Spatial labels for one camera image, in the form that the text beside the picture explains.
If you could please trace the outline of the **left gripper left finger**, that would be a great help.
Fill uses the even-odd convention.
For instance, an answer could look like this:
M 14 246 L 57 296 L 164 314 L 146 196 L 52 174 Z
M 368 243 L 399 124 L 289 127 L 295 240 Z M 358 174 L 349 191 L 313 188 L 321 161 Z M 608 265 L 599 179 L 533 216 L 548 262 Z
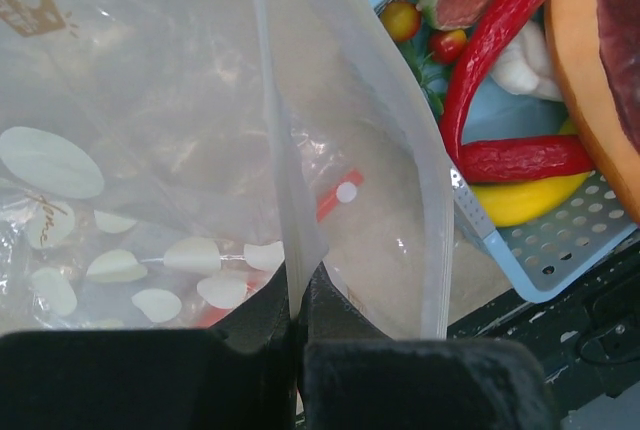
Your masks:
M 21 331 L 1 339 L 5 429 L 289 429 L 286 281 L 204 329 Z

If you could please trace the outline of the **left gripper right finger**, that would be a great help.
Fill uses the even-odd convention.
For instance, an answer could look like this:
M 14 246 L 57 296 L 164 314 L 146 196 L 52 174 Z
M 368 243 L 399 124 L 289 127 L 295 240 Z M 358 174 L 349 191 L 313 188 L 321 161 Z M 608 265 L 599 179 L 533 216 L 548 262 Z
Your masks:
M 521 344 L 393 340 L 324 267 L 303 299 L 299 390 L 309 429 L 555 429 L 542 368 Z

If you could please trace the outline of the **polka dot zip bag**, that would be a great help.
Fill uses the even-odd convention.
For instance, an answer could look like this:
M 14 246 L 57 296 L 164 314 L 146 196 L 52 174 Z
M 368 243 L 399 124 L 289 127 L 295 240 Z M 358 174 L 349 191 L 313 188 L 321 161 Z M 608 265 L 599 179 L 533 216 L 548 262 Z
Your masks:
M 276 241 L 289 316 L 324 266 L 387 335 L 445 335 L 447 158 L 368 0 L 1 0 L 3 317 L 196 326 Z

